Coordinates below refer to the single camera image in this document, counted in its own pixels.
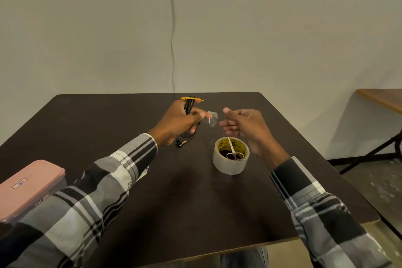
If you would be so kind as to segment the person's right forearm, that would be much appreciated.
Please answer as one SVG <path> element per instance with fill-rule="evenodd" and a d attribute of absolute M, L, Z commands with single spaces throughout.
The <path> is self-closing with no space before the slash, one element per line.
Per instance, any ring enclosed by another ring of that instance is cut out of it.
<path fill-rule="evenodd" d="M 394 268 L 382 246 L 346 205 L 327 192 L 274 139 L 250 142 L 270 168 L 270 178 L 290 211 L 314 268 Z"/>

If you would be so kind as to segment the person's left hand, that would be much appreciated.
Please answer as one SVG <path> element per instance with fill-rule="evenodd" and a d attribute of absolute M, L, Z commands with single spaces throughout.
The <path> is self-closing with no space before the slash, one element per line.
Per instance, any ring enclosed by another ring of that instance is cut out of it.
<path fill-rule="evenodd" d="M 174 101 L 158 124 L 148 132 L 158 146 L 172 144 L 177 136 L 185 132 L 195 133 L 199 123 L 192 123 L 190 114 L 206 111 L 193 107 L 186 114 L 185 104 L 181 99 Z"/>

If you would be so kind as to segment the pink lidded box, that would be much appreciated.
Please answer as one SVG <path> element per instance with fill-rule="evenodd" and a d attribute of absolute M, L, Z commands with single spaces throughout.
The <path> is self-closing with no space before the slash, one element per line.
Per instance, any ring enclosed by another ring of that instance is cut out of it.
<path fill-rule="evenodd" d="M 67 186 L 65 169 L 36 160 L 0 184 L 0 223 L 12 224 Z"/>

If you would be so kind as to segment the small silver scissors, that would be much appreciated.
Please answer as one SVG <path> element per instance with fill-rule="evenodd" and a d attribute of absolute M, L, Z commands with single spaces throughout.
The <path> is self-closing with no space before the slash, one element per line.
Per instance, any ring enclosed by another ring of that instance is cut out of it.
<path fill-rule="evenodd" d="M 244 155 L 240 152 L 235 152 L 233 143 L 229 137 L 228 137 L 228 142 L 229 142 L 229 146 L 231 149 L 231 153 L 226 154 L 226 159 L 228 159 L 229 161 L 243 161 Z"/>

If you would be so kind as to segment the person's right hand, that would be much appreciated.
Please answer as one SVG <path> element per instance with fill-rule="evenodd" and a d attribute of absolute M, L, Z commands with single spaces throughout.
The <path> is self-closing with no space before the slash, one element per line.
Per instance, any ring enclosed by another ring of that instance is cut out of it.
<path fill-rule="evenodd" d="M 262 157 L 274 142 L 268 126 L 260 111 L 254 109 L 233 110 L 235 118 L 226 118 L 219 122 L 226 135 L 245 138 L 250 150 Z"/>

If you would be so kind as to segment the person's left forearm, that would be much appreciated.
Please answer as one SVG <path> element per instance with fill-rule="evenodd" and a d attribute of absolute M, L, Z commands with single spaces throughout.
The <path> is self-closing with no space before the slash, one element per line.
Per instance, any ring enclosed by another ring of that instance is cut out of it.
<path fill-rule="evenodd" d="M 0 239 L 0 268 L 83 268 L 157 153 L 143 133 L 92 163 Z"/>

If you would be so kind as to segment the wooden table with black legs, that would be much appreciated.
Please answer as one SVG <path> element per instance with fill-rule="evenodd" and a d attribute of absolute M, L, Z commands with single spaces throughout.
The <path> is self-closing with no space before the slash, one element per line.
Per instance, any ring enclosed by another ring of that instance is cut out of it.
<path fill-rule="evenodd" d="M 359 95 L 369 99 L 381 106 L 395 111 L 402 115 L 402 89 L 357 89 Z M 338 171 L 340 175 L 344 175 L 354 169 L 361 163 L 380 161 L 386 159 L 397 159 L 402 162 L 402 128 L 400 132 L 392 136 L 390 139 L 371 150 L 367 154 L 352 158 L 330 159 L 332 166 L 346 165 L 342 170 Z"/>

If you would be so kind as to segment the person's legs in jeans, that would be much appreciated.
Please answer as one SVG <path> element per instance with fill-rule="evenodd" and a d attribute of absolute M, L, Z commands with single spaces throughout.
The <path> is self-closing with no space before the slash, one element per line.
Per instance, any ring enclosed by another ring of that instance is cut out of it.
<path fill-rule="evenodd" d="M 269 268 L 266 246 L 241 250 L 220 255 L 219 268 Z"/>

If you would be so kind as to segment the clear packing tape roll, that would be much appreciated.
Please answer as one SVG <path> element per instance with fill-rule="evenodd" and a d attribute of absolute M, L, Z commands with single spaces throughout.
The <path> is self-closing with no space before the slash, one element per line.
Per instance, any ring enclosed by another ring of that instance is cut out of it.
<path fill-rule="evenodd" d="M 243 161 L 229 161 L 226 159 L 226 154 L 231 153 L 228 142 L 228 137 L 220 138 L 214 145 L 213 164 L 222 173 L 228 175 L 237 175 L 243 172 L 250 156 L 249 147 L 240 139 L 229 137 L 233 143 L 235 152 L 240 152 L 244 155 Z"/>

